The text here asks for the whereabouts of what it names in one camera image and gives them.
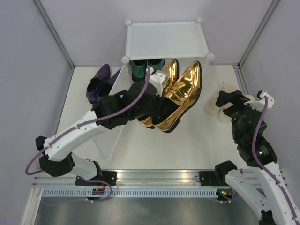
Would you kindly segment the gold pointed shoe front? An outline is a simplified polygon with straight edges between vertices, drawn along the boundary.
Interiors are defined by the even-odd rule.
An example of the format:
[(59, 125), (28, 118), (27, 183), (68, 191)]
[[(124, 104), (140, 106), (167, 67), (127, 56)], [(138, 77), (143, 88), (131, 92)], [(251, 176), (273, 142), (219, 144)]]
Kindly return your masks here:
[(194, 61), (164, 95), (159, 115), (152, 119), (153, 126), (165, 133), (172, 132), (181, 117), (198, 101), (202, 80), (201, 63)]

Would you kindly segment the gold pointed shoe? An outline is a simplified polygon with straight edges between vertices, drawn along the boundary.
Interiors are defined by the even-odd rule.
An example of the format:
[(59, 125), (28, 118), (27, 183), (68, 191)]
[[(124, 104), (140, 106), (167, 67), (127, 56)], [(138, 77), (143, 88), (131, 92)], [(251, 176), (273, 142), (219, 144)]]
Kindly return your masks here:
[[(163, 68), (162, 71), (167, 73), (168, 76), (168, 80), (166, 81), (166, 83), (163, 85), (163, 96), (166, 94), (166, 92), (175, 84), (175, 82), (178, 80), (179, 78), (179, 62), (177, 59), (171, 59)], [(146, 128), (150, 128), (150, 129), (155, 129), (155, 127), (152, 124), (152, 118), (145, 115), (143, 117), (140, 117), (137, 119), (138, 122), (146, 127)]]
[(181, 117), (198, 101), (202, 80), (201, 63), (194, 61), (164, 95), (159, 115), (152, 119), (153, 126), (165, 133), (172, 132)]

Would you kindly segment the green loafer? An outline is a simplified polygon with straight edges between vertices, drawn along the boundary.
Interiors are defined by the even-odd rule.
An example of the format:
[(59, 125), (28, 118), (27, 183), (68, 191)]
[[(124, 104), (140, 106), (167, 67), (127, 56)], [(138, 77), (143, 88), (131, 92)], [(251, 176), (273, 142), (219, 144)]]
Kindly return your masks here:
[(146, 76), (146, 60), (131, 60), (131, 71), (132, 71), (132, 80), (137, 83), (145, 80)]
[(162, 70), (165, 64), (165, 59), (149, 59), (148, 65), (154, 69), (154, 71)]

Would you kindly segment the white cabinet door panel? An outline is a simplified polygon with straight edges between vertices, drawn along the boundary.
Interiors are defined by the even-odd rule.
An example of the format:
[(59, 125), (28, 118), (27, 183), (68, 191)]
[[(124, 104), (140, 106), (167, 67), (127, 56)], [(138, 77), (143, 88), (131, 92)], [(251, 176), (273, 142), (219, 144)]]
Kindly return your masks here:
[[(124, 65), (117, 77), (109, 95), (114, 95), (122, 90), (128, 90), (130, 87), (129, 73), (127, 65)], [(96, 146), (105, 159), (108, 159), (114, 152), (123, 126), (117, 126), (114, 129), (107, 130), (104, 133), (93, 138)]]

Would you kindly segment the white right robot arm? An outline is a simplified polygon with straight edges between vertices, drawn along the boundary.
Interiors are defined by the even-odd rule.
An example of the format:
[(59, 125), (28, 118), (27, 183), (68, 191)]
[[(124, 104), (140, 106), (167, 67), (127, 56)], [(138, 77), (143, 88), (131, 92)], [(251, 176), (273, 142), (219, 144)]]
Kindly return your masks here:
[(264, 138), (267, 128), (264, 116), (274, 105), (274, 98), (260, 91), (252, 101), (237, 90), (220, 91), (216, 106), (231, 106), (224, 114), (231, 118), (232, 138), (243, 161), (257, 177), (263, 190), (254, 188), (231, 161), (218, 164), (214, 180), (229, 185), (248, 204), (261, 225), (298, 225), (300, 209), (296, 206), (280, 171), (278, 158), (271, 144)]

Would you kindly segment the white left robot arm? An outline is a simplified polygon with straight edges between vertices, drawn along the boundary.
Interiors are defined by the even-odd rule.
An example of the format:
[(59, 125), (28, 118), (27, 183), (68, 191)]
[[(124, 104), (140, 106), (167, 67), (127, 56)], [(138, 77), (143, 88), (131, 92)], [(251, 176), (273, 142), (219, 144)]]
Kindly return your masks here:
[(155, 115), (160, 102), (157, 88), (146, 82), (134, 83), (128, 90), (102, 97), (79, 121), (57, 137), (36, 138), (37, 148), (43, 154), (39, 159), (41, 170), (53, 177), (73, 174), (98, 185), (103, 178), (98, 162), (78, 157), (73, 150), (129, 121)]

